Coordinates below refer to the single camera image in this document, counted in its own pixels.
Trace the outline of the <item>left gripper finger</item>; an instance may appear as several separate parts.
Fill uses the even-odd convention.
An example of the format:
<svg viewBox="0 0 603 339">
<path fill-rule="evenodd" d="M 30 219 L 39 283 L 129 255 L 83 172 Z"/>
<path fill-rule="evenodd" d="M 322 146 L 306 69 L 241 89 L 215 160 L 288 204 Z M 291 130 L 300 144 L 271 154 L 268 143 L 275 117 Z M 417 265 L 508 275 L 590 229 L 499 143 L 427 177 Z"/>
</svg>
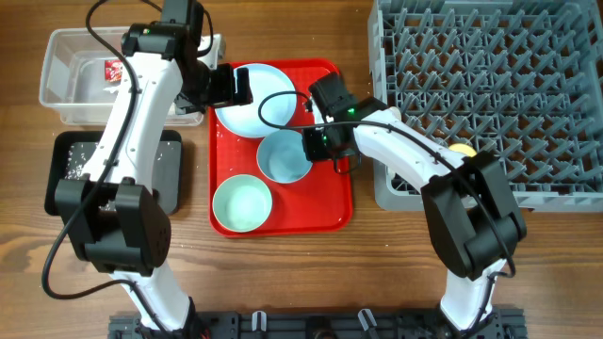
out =
<svg viewBox="0 0 603 339">
<path fill-rule="evenodd" d="M 191 102 L 177 102 L 177 104 L 179 104 L 179 105 L 189 105 L 194 110 L 198 110 L 198 113 L 201 113 L 201 114 L 205 114 L 206 111 L 209 108 L 220 107 L 220 103 L 200 103 L 200 104 L 194 104 L 194 103 L 191 103 Z"/>
<path fill-rule="evenodd" d="M 250 73 L 246 67 L 235 70 L 236 92 L 234 96 L 235 105 L 249 105 L 253 102 L 253 94 L 250 85 Z"/>
</svg>

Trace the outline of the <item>light blue bowl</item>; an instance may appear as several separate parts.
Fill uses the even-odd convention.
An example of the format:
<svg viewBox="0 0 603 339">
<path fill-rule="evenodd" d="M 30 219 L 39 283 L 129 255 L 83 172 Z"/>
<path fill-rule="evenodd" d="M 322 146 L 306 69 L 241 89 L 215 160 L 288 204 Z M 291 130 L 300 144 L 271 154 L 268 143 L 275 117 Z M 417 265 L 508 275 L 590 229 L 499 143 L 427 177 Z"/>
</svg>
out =
<svg viewBox="0 0 603 339">
<path fill-rule="evenodd" d="M 260 171 L 278 184 L 298 182 L 312 168 L 302 145 L 302 135 L 291 130 L 279 130 L 265 137 L 258 146 L 256 162 Z"/>
</svg>

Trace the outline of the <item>green bowl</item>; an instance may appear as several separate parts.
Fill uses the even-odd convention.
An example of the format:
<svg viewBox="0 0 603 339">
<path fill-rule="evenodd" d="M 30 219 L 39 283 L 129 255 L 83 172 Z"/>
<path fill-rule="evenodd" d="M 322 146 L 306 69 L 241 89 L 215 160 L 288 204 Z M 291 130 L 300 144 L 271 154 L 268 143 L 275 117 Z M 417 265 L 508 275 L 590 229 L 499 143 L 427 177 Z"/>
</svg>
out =
<svg viewBox="0 0 603 339">
<path fill-rule="evenodd" d="M 268 220 L 272 206 L 269 187 L 250 174 L 235 175 L 222 182 L 212 200 L 212 212 L 217 222 L 235 233 L 260 228 Z"/>
</svg>

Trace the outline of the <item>pile of rice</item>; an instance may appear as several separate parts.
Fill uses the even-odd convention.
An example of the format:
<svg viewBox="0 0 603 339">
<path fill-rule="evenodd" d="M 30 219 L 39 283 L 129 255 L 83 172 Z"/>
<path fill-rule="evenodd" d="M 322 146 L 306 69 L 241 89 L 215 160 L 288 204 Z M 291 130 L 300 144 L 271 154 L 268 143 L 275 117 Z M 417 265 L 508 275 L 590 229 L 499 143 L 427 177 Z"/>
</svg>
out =
<svg viewBox="0 0 603 339">
<path fill-rule="evenodd" d="M 83 168 L 95 149 L 97 142 L 74 142 L 67 151 L 67 162 L 64 170 L 65 179 L 79 179 Z M 177 169 L 180 165 L 180 150 L 175 142 L 160 141 L 156 150 L 153 166 L 152 189 L 157 202 L 169 215 L 178 207 L 178 188 L 173 188 L 173 182 L 178 182 Z"/>
</svg>

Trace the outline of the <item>yellow plastic cup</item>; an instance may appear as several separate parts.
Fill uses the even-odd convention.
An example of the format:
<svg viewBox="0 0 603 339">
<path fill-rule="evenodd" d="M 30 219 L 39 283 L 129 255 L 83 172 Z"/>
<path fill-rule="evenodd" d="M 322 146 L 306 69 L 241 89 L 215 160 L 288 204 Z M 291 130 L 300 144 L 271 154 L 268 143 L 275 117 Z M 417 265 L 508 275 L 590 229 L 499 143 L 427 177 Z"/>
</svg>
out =
<svg viewBox="0 0 603 339">
<path fill-rule="evenodd" d="M 468 157 L 473 157 L 477 154 L 477 151 L 471 146 L 462 143 L 451 144 L 448 148 L 451 151 L 454 151 L 456 153 L 462 153 Z"/>
</svg>

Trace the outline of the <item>white plastic spoon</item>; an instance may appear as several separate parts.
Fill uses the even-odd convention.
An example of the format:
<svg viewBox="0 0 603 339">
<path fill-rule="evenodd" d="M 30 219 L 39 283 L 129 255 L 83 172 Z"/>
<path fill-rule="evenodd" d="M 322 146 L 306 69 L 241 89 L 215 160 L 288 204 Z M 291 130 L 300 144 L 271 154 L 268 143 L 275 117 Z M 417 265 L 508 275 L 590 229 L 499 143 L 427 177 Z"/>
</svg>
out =
<svg viewBox="0 0 603 339">
<path fill-rule="evenodd" d="M 390 106 L 389 111 L 398 121 L 401 120 L 401 112 L 396 106 Z"/>
</svg>

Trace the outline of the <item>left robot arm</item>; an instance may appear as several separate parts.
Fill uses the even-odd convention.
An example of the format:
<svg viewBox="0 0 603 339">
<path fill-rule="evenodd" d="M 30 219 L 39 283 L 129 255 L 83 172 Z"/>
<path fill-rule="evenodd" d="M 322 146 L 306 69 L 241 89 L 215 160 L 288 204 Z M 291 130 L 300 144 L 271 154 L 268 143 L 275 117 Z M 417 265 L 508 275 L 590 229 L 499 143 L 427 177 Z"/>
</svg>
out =
<svg viewBox="0 0 603 339">
<path fill-rule="evenodd" d="M 156 151 L 171 108 L 205 112 L 246 105 L 249 75 L 205 62 L 211 18 L 193 0 L 168 1 L 160 18 L 133 24 L 114 54 L 124 76 L 99 144 L 76 180 L 60 180 L 55 205 L 78 259 L 123 287 L 145 338 L 206 338 L 192 298 L 167 263 L 171 222 L 155 199 Z"/>
</svg>

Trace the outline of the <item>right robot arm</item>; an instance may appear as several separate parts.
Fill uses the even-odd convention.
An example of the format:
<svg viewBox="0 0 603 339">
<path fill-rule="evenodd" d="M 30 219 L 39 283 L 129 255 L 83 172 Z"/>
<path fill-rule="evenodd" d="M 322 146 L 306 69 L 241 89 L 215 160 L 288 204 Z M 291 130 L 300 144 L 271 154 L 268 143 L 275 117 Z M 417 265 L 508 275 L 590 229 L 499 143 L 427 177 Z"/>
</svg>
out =
<svg viewBox="0 0 603 339">
<path fill-rule="evenodd" d="M 527 235 L 497 158 L 430 140 L 404 123 L 397 107 L 358 100 L 337 73 L 319 78 L 309 92 L 306 108 L 315 123 L 302 130 L 307 158 L 370 157 L 419 191 L 432 246 L 448 270 L 440 313 L 456 334 L 478 333 L 490 322 L 497 280 L 515 275 L 513 253 Z"/>
</svg>

